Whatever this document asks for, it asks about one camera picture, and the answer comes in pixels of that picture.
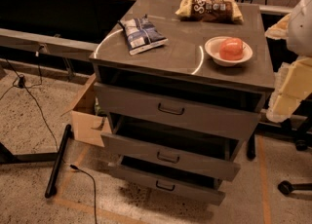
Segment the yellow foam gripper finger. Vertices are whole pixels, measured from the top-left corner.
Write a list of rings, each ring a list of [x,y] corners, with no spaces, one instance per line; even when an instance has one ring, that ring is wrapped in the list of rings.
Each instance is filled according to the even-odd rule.
[[[275,77],[266,117],[282,123],[312,94],[312,58],[300,56],[291,64],[282,63]]]
[[[282,17],[277,23],[270,26],[265,31],[265,36],[273,40],[286,40],[288,37],[288,24],[290,16],[290,14],[287,14]]]

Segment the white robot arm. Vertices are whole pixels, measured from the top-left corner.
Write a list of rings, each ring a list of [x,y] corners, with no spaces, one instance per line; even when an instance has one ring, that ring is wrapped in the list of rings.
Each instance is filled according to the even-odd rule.
[[[269,27],[265,36],[284,39],[287,49],[298,55],[292,64],[283,64],[276,75],[266,118],[282,123],[312,94],[312,0],[301,0],[293,10]]]

